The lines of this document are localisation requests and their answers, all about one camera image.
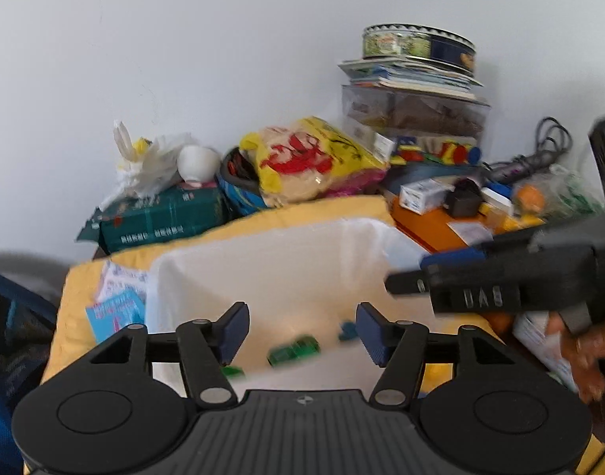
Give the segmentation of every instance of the yellow snack bag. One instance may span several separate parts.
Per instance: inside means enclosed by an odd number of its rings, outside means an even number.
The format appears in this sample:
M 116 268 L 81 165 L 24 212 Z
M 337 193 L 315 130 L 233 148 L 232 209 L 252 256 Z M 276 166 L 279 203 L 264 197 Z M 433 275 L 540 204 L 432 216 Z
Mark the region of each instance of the yellow snack bag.
M 260 188 L 270 205 L 311 200 L 365 169 L 386 165 L 338 129 L 313 116 L 287 128 L 267 127 L 239 144 L 251 153 Z

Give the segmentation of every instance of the blue packet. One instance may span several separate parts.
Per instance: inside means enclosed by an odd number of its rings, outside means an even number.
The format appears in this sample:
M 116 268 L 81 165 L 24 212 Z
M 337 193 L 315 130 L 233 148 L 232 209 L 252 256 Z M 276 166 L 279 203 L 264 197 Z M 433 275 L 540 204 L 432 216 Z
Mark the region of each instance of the blue packet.
M 110 338 L 132 323 L 144 324 L 144 304 L 132 289 L 87 307 L 86 311 L 97 342 Z

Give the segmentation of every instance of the white wall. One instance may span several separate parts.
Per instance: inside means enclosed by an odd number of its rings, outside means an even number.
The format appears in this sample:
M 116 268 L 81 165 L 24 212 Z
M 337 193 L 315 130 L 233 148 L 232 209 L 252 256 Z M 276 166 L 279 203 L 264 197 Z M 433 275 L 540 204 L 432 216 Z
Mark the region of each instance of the white wall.
M 0 0 L 0 251 L 91 255 L 74 238 L 113 184 L 115 118 L 220 150 L 262 125 L 336 120 L 336 63 L 393 21 L 477 45 L 492 160 L 529 153 L 546 114 L 585 158 L 605 112 L 605 0 Z

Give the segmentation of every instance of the dark green gift box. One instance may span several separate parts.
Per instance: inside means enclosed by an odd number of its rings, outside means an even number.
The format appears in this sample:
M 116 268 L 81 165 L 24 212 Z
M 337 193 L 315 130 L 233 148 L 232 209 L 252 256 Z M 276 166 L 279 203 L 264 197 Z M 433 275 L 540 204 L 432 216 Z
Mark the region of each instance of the dark green gift box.
M 106 252 L 190 238 L 228 221 L 218 187 L 171 187 L 151 200 L 126 198 L 96 209 L 77 241 L 94 241 Z

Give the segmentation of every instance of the yellow tablecloth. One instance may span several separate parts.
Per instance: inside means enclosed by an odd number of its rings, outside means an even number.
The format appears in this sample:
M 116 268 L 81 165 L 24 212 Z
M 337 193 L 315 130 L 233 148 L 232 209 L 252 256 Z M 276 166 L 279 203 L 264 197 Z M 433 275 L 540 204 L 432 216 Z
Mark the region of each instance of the yellow tablecloth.
M 377 219 L 393 225 L 386 202 L 382 197 L 354 196 L 327 199 L 263 211 L 216 228 L 199 237 L 116 253 L 111 256 L 111 260 L 128 268 L 148 270 L 153 260 L 173 248 L 256 234 L 272 228 L 287 228 L 355 217 Z M 80 264 L 73 267 L 67 276 L 44 381 L 66 368 L 95 345 L 91 326 L 89 326 L 85 314 L 85 307 L 93 303 L 103 262 L 104 260 L 97 260 Z M 448 333 L 455 334 L 458 326 L 463 323 L 472 323 L 491 332 L 486 320 L 479 316 L 464 315 L 457 322 L 450 324 Z M 429 390 L 445 382 L 449 379 L 450 374 L 449 367 L 444 365 L 428 367 L 424 377 L 424 390 Z M 593 438 L 582 460 L 582 465 L 587 466 L 591 463 L 599 451 L 601 451 L 601 444 Z M 605 475 L 605 463 L 596 475 L 602 474 Z

